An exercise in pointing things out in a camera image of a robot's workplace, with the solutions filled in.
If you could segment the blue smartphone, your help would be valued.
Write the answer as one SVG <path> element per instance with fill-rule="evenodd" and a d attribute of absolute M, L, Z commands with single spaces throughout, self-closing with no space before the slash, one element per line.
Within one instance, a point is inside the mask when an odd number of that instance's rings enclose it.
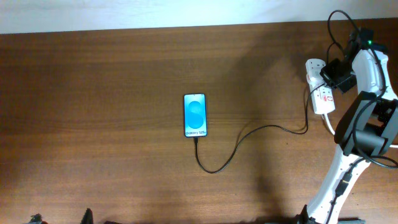
<path fill-rule="evenodd" d="M 187 138 L 207 136 L 206 98 L 203 93 L 183 96 L 184 134 Z"/>

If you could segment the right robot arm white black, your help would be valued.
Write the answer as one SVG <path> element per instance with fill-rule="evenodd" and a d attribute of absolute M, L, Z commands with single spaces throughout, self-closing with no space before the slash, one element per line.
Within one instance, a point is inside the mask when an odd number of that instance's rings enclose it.
<path fill-rule="evenodd" d="M 373 42 L 373 31 L 355 29 L 343 60 L 307 60 L 307 82 L 316 114 L 335 109 L 332 90 L 358 96 L 339 121 L 333 136 L 335 155 L 316 196 L 297 215 L 297 223 L 338 223 L 340 210 L 359 176 L 371 165 L 383 166 L 397 136 L 397 95 L 387 71 L 387 49 Z"/>

